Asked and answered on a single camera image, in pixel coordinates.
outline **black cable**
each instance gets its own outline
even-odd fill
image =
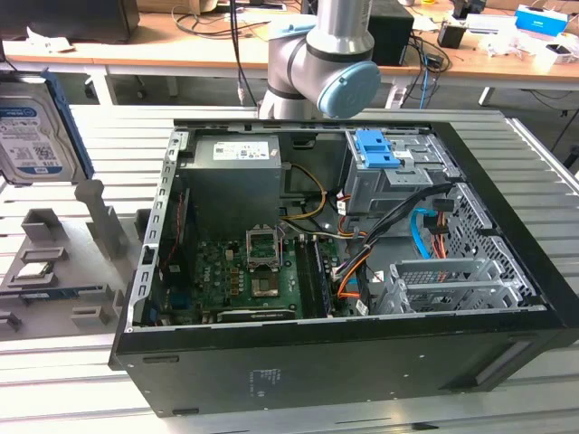
[[[545,98],[549,98],[549,99],[564,99],[564,98],[567,98],[569,95],[571,95],[571,94],[573,93],[572,90],[569,90],[569,91],[566,92],[565,95],[558,96],[558,97],[553,97],[553,96],[551,96],[551,95],[546,95],[546,94],[544,94],[544,93],[542,93],[542,92],[539,92],[538,90],[533,90],[533,91],[534,91],[536,94],[541,95],[542,97],[545,97]]]
[[[411,194],[374,225],[362,241],[363,244],[369,245],[377,241],[380,235],[387,232],[393,225],[408,215],[421,200],[435,194],[447,193],[454,185],[455,183],[433,185]]]
[[[378,242],[379,237],[386,233],[392,226],[398,223],[401,219],[406,217],[414,207],[423,199],[429,196],[441,193],[447,193],[455,183],[445,183],[426,187],[410,196],[404,201],[400,202],[388,214],[382,217],[362,240],[362,248],[356,255],[350,258],[347,262],[338,267],[340,274],[346,275],[347,272],[356,265],[368,252],[372,250]]]
[[[420,50],[420,48],[416,45],[413,44],[408,44],[409,47],[412,47],[416,50],[416,52],[418,52],[418,57],[421,58],[420,61],[420,71],[418,72],[418,74],[416,74],[416,78],[413,81],[413,84],[410,87],[410,90],[408,90],[406,92],[406,95],[404,96],[404,99],[402,100],[402,102],[400,103],[400,107],[404,105],[404,103],[406,102],[406,100],[408,100],[410,98],[410,94],[413,93],[414,87],[416,86],[416,83],[418,82],[418,79],[420,79],[420,77],[422,76],[422,71],[423,71],[423,67],[422,67],[422,52]]]
[[[300,206],[301,212],[302,212],[303,214],[307,214],[307,213],[308,213],[308,211],[306,211],[306,203],[303,203],[303,204]],[[316,219],[314,219],[314,217],[309,216],[306,220],[307,220],[308,222],[310,222],[311,224],[314,225],[314,227],[316,228],[316,231],[326,232],[326,230],[325,230],[324,228],[322,228],[322,227],[319,225],[318,222],[316,222]]]
[[[421,86],[421,90],[424,90],[424,86],[428,85],[428,83],[425,83],[425,77],[426,77],[426,71],[425,69],[427,69],[428,71],[432,72],[433,74],[435,74],[435,78],[434,78],[434,86],[432,87],[431,90],[431,94],[429,96],[427,96],[425,98],[426,104],[425,107],[428,107],[428,105],[430,104],[431,100],[432,100],[432,96],[438,91],[438,88],[440,87],[437,84],[438,79],[440,78],[441,74],[444,73],[445,71],[447,71],[451,65],[451,59],[448,56],[448,54],[443,51],[442,49],[440,49],[439,47],[437,47],[436,45],[425,41],[423,38],[419,37],[419,36],[415,36],[414,34],[411,35],[411,42],[408,43],[409,47],[412,47],[416,50],[416,52],[418,53],[418,57],[420,60],[420,71],[419,73],[416,75],[416,78],[413,81],[413,84],[411,85],[410,89],[406,92],[406,95],[404,96],[404,99],[402,101],[402,105],[408,100],[408,99],[422,99],[422,98],[416,98],[412,96],[412,93],[414,91],[414,88],[416,87],[416,84],[418,83],[418,80],[421,78],[422,76],[422,86]],[[429,63],[428,65],[425,64],[424,62],[424,58],[428,55],[428,53],[424,50],[424,45],[430,45],[431,47],[433,47],[437,52],[442,54],[443,57],[443,61],[442,61],[442,65],[440,65],[440,67],[433,67],[432,63]]]
[[[193,18],[195,19],[195,24],[193,24],[193,27],[192,27],[191,29],[189,29],[188,27],[185,27],[184,25],[181,24],[181,22],[182,22],[184,19],[189,18],[189,17],[193,17]],[[223,19],[223,18],[219,18],[219,19],[217,19],[217,20],[210,21],[209,23],[202,23],[202,22],[200,22],[200,21],[195,17],[195,15],[193,15],[193,14],[184,14],[184,15],[180,16],[179,18],[174,18],[174,22],[175,22],[176,27],[177,27],[180,31],[185,32],[185,33],[192,34],[192,35],[194,35],[194,36],[208,37],[208,39],[230,39],[230,38],[231,38],[231,33],[232,33],[231,30],[220,30],[220,31],[217,31],[217,32],[197,32],[197,31],[195,30],[195,27],[196,27],[198,24],[203,24],[203,25],[213,24],[213,23],[216,23],[216,22],[218,22],[218,21],[222,21],[222,19]],[[250,27],[256,27],[256,26],[259,26],[259,25],[265,25],[265,24],[269,24],[269,23],[270,23],[269,21],[264,21],[264,22],[262,22],[262,23],[247,24],[247,25],[243,25],[243,26],[239,27],[238,30],[248,29],[248,28],[250,28]]]
[[[567,125],[565,125],[565,128],[563,128],[563,131],[561,131],[561,134],[559,134],[559,137],[557,138],[557,140],[554,142],[553,146],[551,146],[551,152],[555,151],[555,148],[557,147],[557,145],[559,145],[559,142],[561,141],[561,139],[563,138],[563,136],[565,135],[565,132],[567,131],[567,129],[569,127],[571,127],[571,124],[573,123],[573,121],[575,120],[575,118],[577,117],[577,115],[579,115],[579,108],[575,111],[575,113],[571,116],[571,118],[569,119],[569,121],[567,122]]]
[[[533,95],[533,98],[535,98],[537,101],[539,101],[541,104],[543,104],[546,107],[549,107],[552,110],[557,110],[557,111],[569,111],[569,110],[575,110],[575,108],[559,108],[559,107],[553,107],[552,105],[544,102],[541,98],[539,98],[536,95],[536,91],[535,90],[529,90],[528,91],[531,95]]]
[[[233,42],[233,51],[235,52],[235,60],[237,61],[237,68],[239,73],[242,75],[243,82],[245,83],[245,87],[250,94],[250,98],[252,99],[253,106],[257,107],[257,101],[253,96],[252,88],[250,87],[250,83],[247,81],[247,77],[245,77],[245,71],[243,70],[242,62],[240,60],[239,55],[239,27],[237,25],[237,3],[236,0],[230,0],[229,3],[230,9],[230,25],[232,28],[232,42]]]

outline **black box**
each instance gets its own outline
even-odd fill
[[[436,42],[442,48],[459,48],[460,42],[462,41],[462,36],[466,30],[466,27],[462,27],[460,25],[444,24],[441,28],[441,31],[438,33],[438,39]]]
[[[414,17],[397,0],[375,0],[368,31],[374,36],[372,61],[380,66],[400,66],[413,29]]]
[[[42,36],[127,42],[138,26],[137,0],[0,0],[0,38]]]

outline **wooden desk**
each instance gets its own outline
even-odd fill
[[[410,11],[431,16],[434,21],[440,22],[450,10],[450,2],[439,0],[438,4],[417,6]],[[485,12],[512,14],[492,9]],[[203,21],[209,21],[209,17],[204,17]],[[189,25],[192,23],[193,19],[184,22]],[[199,25],[197,30],[219,31],[228,28],[228,25],[219,21]],[[267,26],[252,32],[246,31],[245,36],[240,39],[240,52],[246,75],[266,78]],[[420,36],[436,43],[436,33],[421,33]],[[465,33],[458,50],[445,49],[451,58],[452,68],[440,76],[440,84],[486,86],[489,89],[487,96],[492,93],[491,88],[579,90],[579,64],[556,65],[550,71],[541,71],[527,54],[524,54],[522,60],[514,55],[490,58],[478,48],[480,38],[479,35]],[[139,28],[126,45],[74,45],[75,52],[46,54],[25,42],[6,42],[5,50],[14,65],[23,71],[40,71],[48,66],[51,71],[88,73],[93,78],[101,104],[116,103],[110,74],[237,77],[230,39],[217,41],[184,33],[176,28],[170,14],[142,14]],[[400,107],[407,87],[420,71],[418,56],[409,50],[403,66],[381,67],[380,70],[383,82],[393,84],[386,106]]]

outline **wire bundle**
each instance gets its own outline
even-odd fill
[[[420,60],[420,71],[416,75],[416,78],[414,79],[410,89],[408,90],[408,92],[406,92],[406,96],[404,97],[402,104],[404,104],[408,99],[416,99],[421,102],[420,108],[423,109],[427,108],[428,105],[430,104],[432,96],[437,92],[437,90],[440,87],[438,85],[438,79],[440,78],[441,74],[446,72],[452,66],[452,62],[448,54],[444,50],[434,45],[433,43],[425,41],[420,36],[415,36],[414,34],[410,36],[410,39],[411,41],[408,42],[408,46],[414,48],[418,53],[418,58]],[[434,48],[442,56],[443,58],[442,65],[435,66],[432,64],[432,62],[430,62],[429,64],[428,52],[425,50],[424,45]],[[427,89],[429,87],[428,79],[430,73],[433,74],[434,76],[433,79],[434,86],[432,87],[430,95],[428,95]],[[422,91],[422,95],[420,98],[417,98],[414,97],[412,93],[414,88],[416,87],[416,84],[418,83],[418,80],[421,77],[422,77],[422,85],[420,89]]]
[[[229,5],[230,5],[230,28],[227,30],[221,30],[221,31],[216,31],[216,32],[198,32],[198,31],[196,31],[195,28],[199,24],[203,24],[203,25],[213,24],[213,23],[217,23],[218,21],[222,21],[223,18],[219,17],[219,18],[214,19],[212,21],[202,23],[199,20],[199,17],[196,14],[192,14],[190,10],[188,10],[188,14],[183,14],[180,17],[176,18],[175,17],[175,10],[177,7],[183,7],[181,5],[176,5],[175,7],[173,7],[173,9],[171,10],[171,16],[173,17],[173,21],[174,21],[175,25],[177,26],[177,28],[179,30],[181,30],[182,32],[189,33],[189,34],[199,36],[202,38],[208,38],[208,39],[225,39],[225,40],[229,39],[229,38],[232,39],[233,52],[235,53],[235,61],[237,63],[237,77],[238,77],[238,88],[239,88],[238,93],[240,94],[240,100],[242,101],[243,96],[244,96],[244,90],[242,89],[242,85],[241,85],[241,83],[243,82],[243,84],[245,85],[245,89],[247,89],[247,91],[250,95],[250,98],[252,99],[253,106],[257,107],[257,100],[253,96],[253,92],[252,92],[252,89],[250,87],[250,83],[247,81],[247,77],[245,76],[245,71],[243,70],[243,66],[242,66],[242,62],[241,62],[241,58],[240,58],[239,34],[240,34],[240,30],[243,30],[243,29],[249,29],[251,32],[253,32],[253,27],[268,24],[269,21],[264,21],[261,23],[246,24],[246,25],[242,25],[240,27],[237,23],[237,2],[236,2],[236,0],[230,0]],[[193,17],[195,19],[195,23],[193,24],[193,26],[191,28],[182,24],[184,19],[189,18],[189,17]]]
[[[446,216],[444,212],[438,213],[437,226],[443,228],[446,226]],[[432,235],[432,251],[438,259],[446,259],[446,248],[444,247],[444,237],[441,233]]]
[[[358,253],[335,270],[335,277],[342,278],[342,276],[344,276],[337,291],[337,297],[359,297],[357,293],[344,292],[344,289],[346,288],[347,281],[354,274],[356,269],[358,269],[368,259],[372,252],[372,248],[378,242],[380,237],[388,232],[393,225],[407,216],[413,210],[414,206],[416,206],[421,200],[435,194],[447,193],[453,186],[454,183],[444,183],[424,188],[406,198],[403,202],[395,206],[387,215],[382,217],[364,237],[362,240],[362,248]]]

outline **hard drive label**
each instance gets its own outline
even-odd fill
[[[268,142],[217,142],[214,160],[269,160]]]
[[[0,146],[14,167],[29,175],[52,175],[62,171],[62,162],[51,140],[41,129],[34,108],[0,108]]]

